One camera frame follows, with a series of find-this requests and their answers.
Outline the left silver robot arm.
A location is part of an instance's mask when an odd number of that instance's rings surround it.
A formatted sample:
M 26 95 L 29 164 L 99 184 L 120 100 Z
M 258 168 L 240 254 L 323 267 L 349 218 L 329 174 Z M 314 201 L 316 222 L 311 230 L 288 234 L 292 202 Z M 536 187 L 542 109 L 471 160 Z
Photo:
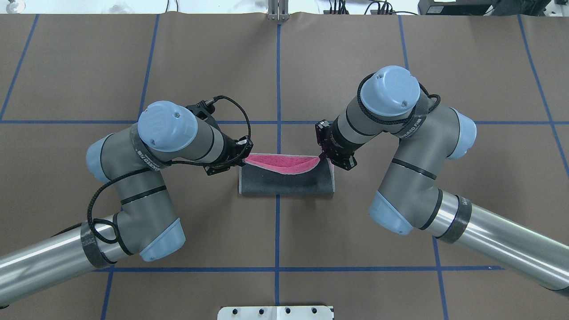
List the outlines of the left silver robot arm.
M 161 171 L 202 167 L 208 176 L 244 166 L 251 132 L 234 140 L 212 113 L 216 96 L 182 107 L 150 104 L 128 129 L 89 146 L 89 171 L 102 182 L 87 218 L 37 244 L 1 257 L 1 307 L 135 254 L 152 262 L 174 253 L 185 235 Z

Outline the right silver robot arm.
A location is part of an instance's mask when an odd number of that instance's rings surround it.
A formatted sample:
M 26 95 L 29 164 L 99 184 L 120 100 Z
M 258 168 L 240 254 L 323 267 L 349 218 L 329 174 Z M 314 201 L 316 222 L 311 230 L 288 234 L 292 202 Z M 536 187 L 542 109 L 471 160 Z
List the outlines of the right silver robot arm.
M 372 220 L 399 235 L 425 230 L 567 296 L 567 245 L 435 186 L 445 160 L 465 156 L 477 137 L 475 122 L 440 103 L 409 70 L 383 67 L 361 81 L 333 121 L 316 124 L 321 157 L 350 170 L 358 148 L 382 133 L 396 136 L 397 151 L 369 209 Z

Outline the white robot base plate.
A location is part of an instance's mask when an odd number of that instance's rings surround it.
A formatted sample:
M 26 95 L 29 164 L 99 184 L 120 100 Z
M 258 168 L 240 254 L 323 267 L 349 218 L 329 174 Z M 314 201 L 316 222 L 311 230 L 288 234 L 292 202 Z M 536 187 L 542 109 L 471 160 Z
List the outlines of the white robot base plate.
M 218 320 L 333 320 L 334 308 L 324 305 L 227 306 L 220 308 Z

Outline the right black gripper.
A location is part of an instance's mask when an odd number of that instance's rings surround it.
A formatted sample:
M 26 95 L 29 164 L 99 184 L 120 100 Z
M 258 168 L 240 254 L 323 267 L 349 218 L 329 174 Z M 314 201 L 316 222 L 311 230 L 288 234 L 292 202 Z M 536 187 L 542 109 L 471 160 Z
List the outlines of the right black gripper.
M 343 170 L 351 170 L 357 166 L 354 152 L 357 144 L 350 142 L 340 133 L 336 122 L 321 120 L 315 125 L 317 144 L 321 147 L 320 158 L 327 158 L 330 162 Z

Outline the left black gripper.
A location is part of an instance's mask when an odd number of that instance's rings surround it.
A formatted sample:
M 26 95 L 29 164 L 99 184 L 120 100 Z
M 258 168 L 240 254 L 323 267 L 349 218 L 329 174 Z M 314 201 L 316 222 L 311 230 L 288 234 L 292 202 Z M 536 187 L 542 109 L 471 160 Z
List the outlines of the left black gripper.
M 187 160 L 184 163 L 201 166 L 205 169 L 208 176 L 228 171 L 234 166 L 244 166 L 244 159 L 247 158 L 253 148 L 251 140 L 251 125 L 247 113 L 239 103 L 232 101 L 243 114 L 247 125 L 248 134 L 235 140 L 224 134 L 215 118 L 215 101 L 200 101 L 197 104 L 188 105 L 189 110 L 196 118 L 209 125 L 212 131 L 212 138 L 207 152 L 195 159 Z

